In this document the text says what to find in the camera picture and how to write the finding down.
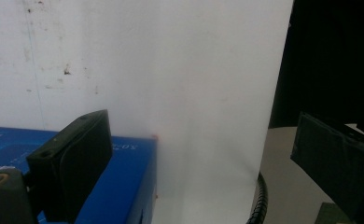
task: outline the white surface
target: white surface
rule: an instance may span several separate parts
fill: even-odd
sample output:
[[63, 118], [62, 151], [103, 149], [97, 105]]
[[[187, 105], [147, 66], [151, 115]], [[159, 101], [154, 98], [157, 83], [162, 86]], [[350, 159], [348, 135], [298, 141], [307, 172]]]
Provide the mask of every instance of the white surface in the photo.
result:
[[291, 5], [0, 1], [0, 126], [107, 108], [113, 134], [160, 136], [153, 223], [245, 223]]

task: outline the white panel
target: white panel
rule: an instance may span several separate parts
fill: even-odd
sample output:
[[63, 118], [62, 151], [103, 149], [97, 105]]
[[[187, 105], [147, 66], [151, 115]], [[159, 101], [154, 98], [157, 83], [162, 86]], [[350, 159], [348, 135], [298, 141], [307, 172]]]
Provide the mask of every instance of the white panel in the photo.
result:
[[158, 134], [154, 223], [244, 223], [292, 0], [0, 1], [0, 126]]

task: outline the white wall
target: white wall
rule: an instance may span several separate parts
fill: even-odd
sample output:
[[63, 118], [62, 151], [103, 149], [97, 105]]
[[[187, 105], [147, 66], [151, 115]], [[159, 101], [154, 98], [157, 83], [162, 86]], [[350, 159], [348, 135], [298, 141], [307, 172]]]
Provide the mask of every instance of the white wall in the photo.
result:
[[154, 223], [243, 223], [291, 5], [0, 1], [0, 126], [107, 108], [113, 134], [160, 136]]

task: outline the black cable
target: black cable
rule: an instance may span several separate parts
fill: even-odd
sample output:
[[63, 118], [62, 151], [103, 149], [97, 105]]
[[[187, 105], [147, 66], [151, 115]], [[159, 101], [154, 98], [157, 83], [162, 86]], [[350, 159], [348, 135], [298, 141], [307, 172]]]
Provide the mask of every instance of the black cable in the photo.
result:
[[266, 182], [264, 181], [263, 175], [259, 172], [258, 176], [259, 185], [259, 197], [253, 210], [251, 217], [246, 224], [262, 224], [267, 213], [267, 203], [269, 196], [267, 192]]

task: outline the blue box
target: blue box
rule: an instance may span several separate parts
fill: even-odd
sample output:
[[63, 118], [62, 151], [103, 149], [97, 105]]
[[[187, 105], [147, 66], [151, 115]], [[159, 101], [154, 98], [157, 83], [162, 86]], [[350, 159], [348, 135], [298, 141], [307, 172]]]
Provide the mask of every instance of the blue box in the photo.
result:
[[[28, 172], [25, 157], [56, 132], [0, 128], [0, 167]], [[76, 224], [149, 224], [156, 200], [156, 139], [112, 136], [113, 156]], [[39, 223], [47, 223], [43, 213]]]

